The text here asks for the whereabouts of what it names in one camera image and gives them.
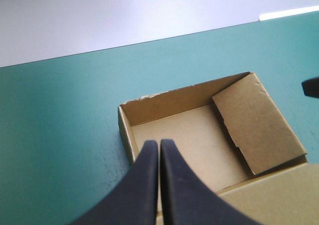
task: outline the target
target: corrugated cardboard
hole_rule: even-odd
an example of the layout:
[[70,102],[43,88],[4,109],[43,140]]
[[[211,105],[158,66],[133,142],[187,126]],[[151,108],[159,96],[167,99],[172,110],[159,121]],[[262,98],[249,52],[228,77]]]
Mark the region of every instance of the corrugated cardboard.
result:
[[214,95],[213,100],[254,174],[306,153],[255,74]]
[[262,176],[219,195],[266,225],[319,223],[319,165],[302,164]]
[[[271,113],[267,113],[269,117],[265,117],[262,112],[256,112],[258,104],[252,102],[256,100],[256,86],[258,94],[261,93],[259,90],[265,91],[261,83],[256,84],[256,76],[246,72],[173,91],[144,96],[121,104],[118,109],[119,127],[130,161],[135,160],[145,140],[155,139],[159,143],[162,138],[174,139],[189,166],[214,192],[224,191],[227,187],[242,182],[249,183],[256,177],[254,173],[272,173],[304,163],[306,151],[266,92],[262,92],[263,96],[266,96],[266,102],[262,101],[262,103],[267,104],[267,110],[263,107],[260,109],[261,111],[271,111]],[[232,140],[234,134],[240,133],[240,130],[243,129],[243,134],[249,135],[246,127],[253,128],[254,123],[261,121],[261,119],[252,116],[240,124],[235,132],[227,130],[228,127],[225,126],[224,122],[226,121],[227,126],[228,121],[231,124],[232,119],[228,117],[228,113],[237,107],[228,107],[227,103],[223,103],[224,97],[230,99],[231,92],[238,90],[238,87],[240,91],[235,91],[235,93],[240,92],[241,96],[233,102],[237,106],[241,106],[241,104],[250,101],[248,107],[245,107],[246,109],[249,109],[249,106],[253,104],[255,107],[252,107],[252,111],[255,116],[267,118],[269,125],[272,125],[272,120],[280,122],[279,127],[274,126],[283,132],[282,135],[286,140],[282,139],[282,141],[292,141],[289,145],[288,143],[282,144],[282,142],[279,144],[281,149],[276,150],[279,155],[268,151],[269,154],[264,159],[258,153],[259,148],[263,148],[263,152],[267,151],[265,149],[265,145],[268,144],[266,139],[260,146],[260,143],[251,143],[249,136],[243,136],[241,137],[241,146],[238,144],[236,144],[238,147],[235,146]],[[249,117],[249,111],[246,111],[246,116]],[[270,128],[267,126],[260,126],[256,131],[262,133],[263,129],[268,129],[267,133],[270,132]],[[242,145],[245,137],[247,137],[247,143],[255,151],[254,153],[250,153],[249,147]],[[158,224],[162,224],[160,200],[158,211]]]

